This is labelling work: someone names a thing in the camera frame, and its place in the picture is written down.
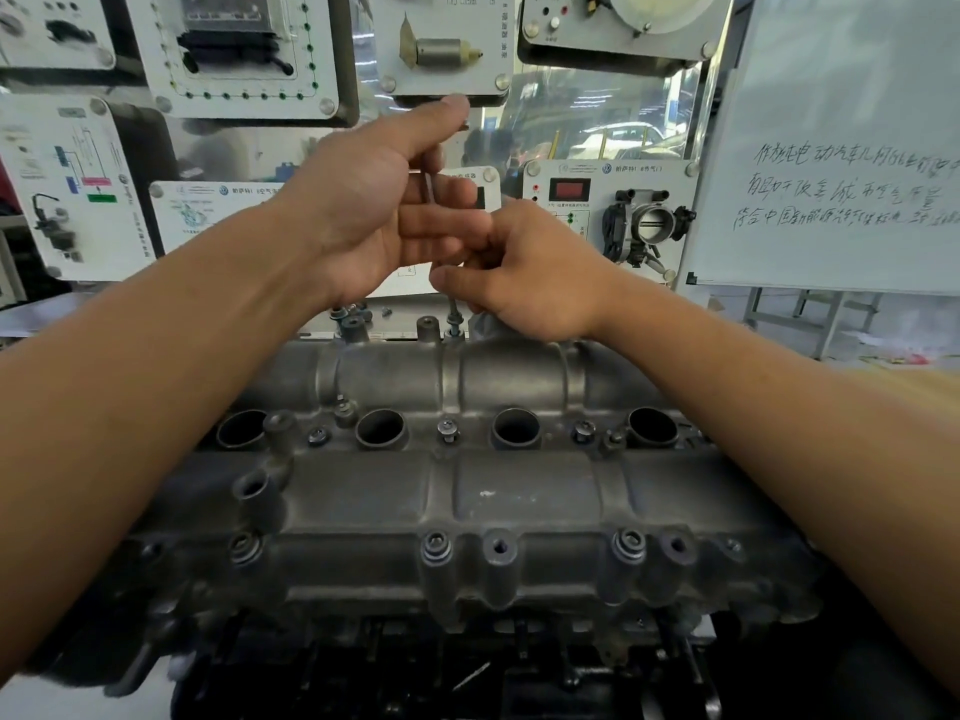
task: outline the red digital display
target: red digital display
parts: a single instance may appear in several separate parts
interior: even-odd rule
[[[558,181],[557,199],[558,200],[580,200],[584,195],[584,183],[582,181]]]

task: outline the person's right hand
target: person's right hand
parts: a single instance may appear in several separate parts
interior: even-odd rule
[[[436,266],[433,287],[541,341],[595,338],[606,314],[616,311],[611,293],[632,277],[523,199],[493,213],[488,240],[464,242],[474,253],[463,267]]]

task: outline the fingernail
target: fingernail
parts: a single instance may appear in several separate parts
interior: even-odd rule
[[[467,106],[470,105],[470,102],[467,100],[467,97],[459,93],[445,95],[440,100],[443,101],[448,106],[452,106],[456,108],[463,108],[464,104],[466,104]]]

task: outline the whiteboard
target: whiteboard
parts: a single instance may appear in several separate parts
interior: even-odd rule
[[[960,0],[754,5],[681,277],[960,294]]]

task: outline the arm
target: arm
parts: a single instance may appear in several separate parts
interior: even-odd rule
[[[490,228],[485,212],[421,204],[409,174],[412,160],[438,171],[435,146],[467,112],[459,98],[331,134],[271,201],[0,354],[0,684],[285,340],[400,265],[462,247],[401,234]],[[435,191],[476,201],[463,179]]]
[[[533,204],[497,213],[469,264],[436,269],[434,286],[536,338],[629,358],[960,693],[955,426],[616,267]]]

